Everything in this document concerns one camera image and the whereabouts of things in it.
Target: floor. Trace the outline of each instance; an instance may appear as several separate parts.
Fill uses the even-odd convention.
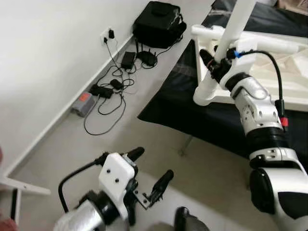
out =
[[[88,135],[83,129],[83,120],[70,114],[15,171],[15,179],[49,188],[52,192],[51,196],[23,194],[20,230],[52,230],[55,221],[63,214],[57,187],[64,176],[103,151],[124,152],[137,146],[146,150],[137,161],[140,169],[137,179],[144,192],[150,192],[154,182],[168,169],[175,172],[175,177],[163,201],[147,211],[137,206],[137,224],[131,228],[132,231],[173,230],[178,206],[188,207],[211,231],[278,230],[270,217],[258,212],[250,201],[250,192],[245,186],[245,173],[249,169],[247,160],[196,138],[187,148],[186,155],[180,157],[178,151],[188,138],[187,134],[136,118],[188,44],[190,26],[205,18],[211,2],[176,1],[188,24],[184,39],[159,57],[157,67],[137,72],[134,76],[137,84],[127,89],[130,94],[125,94],[125,114],[108,134]],[[106,111],[108,107],[114,108],[118,100],[114,96]],[[89,129],[93,132],[104,130],[115,120],[114,117],[93,113],[89,118]],[[99,167],[93,167],[66,184],[64,191],[70,208],[77,205],[88,190],[98,190],[99,172]],[[4,215],[9,213],[9,193],[1,192],[0,208]],[[121,227],[121,221],[117,220],[108,230],[121,230]]]

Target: baseboard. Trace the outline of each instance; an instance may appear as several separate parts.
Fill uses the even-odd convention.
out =
[[[115,57],[118,53],[119,55],[126,51],[127,47],[132,43],[133,35],[130,35],[118,49],[117,52],[112,54]],[[44,140],[51,134],[54,129],[68,116],[71,111],[72,104],[78,99],[78,97],[84,92],[89,90],[90,86],[94,84],[107,70],[110,66],[113,65],[113,61],[109,58],[101,68],[86,82],[86,84],[76,93],[70,102],[62,109],[62,111],[51,121],[50,124],[34,139],[34,141],[28,146],[28,148],[16,159],[9,168],[4,172],[4,176],[8,177],[14,174],[15,171],[18,171],[31,157],[31,154],[34,153],[44,142]]]

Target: white wall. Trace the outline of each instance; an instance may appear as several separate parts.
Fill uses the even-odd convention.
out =
[[[0,0],[2,173],[108,60],[100,33],[111,26],[121,46],[147,2]]]

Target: black power adapter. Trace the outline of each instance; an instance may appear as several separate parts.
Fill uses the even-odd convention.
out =
[[[98,86],[97,84],[94,84],[91,87],[89,92],[92,95],[100,95],[100,97],[104,97],[104,98],[107,98],[107,99],[110,99],[110,97],[114,93],[112,89],[101,87],[101,86]]]
[[[110,29],[110,30],[108,31],[108,37],[109,37],[110,39],[114,39],[114,38],[115,38],[115,32],[114,32],[112,29]]]
[[[127,69],[131,70],[135,63],[135,56],[136,56],[135,52],[125,52],[121,62],[121,67],[124,68],[125,70]]]
[[[120,83],[117,79],[111,80],[110,85],[116,90],[121,90],[123,88],[123,83]]]

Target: white pvc pipe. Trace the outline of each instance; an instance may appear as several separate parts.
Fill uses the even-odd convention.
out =
[[[255,6],[255,3],[255,0],[237,0],[225,32],[214,55],[216,62],[220,63],[220,60],[226,57],[226,52],[229,45],[240,37]],[[199,86],[195,90],[193,95],[194,102],[201,106],[208,105],[211,102],[211,99],[215,96],[217,85],[218,83],[212,79],[211,74],[208,71],[203,81],[200,82]]]
[[[203,39],[220,40],[222,39],[224,29],[220,26],[213,26],[212,29],[202,25],[193,25],[192,34],[201,36]],[[274,53],[294,54],[298,52],[298,44],[291,41],[285,41],[278,38],[270,38],[262,35],[255,35],[251,32],[243,32],[240,39],[254,39],[257,41],[258,50],[264,50]]]
[[[226,57],[227,49],[230,44],[235,42],[241,36],[251,12],[255,6],[256,0],[237,0],[228,21],[225,32],[219,42],[215,52],[214,59],[220,63],[220,60]]]

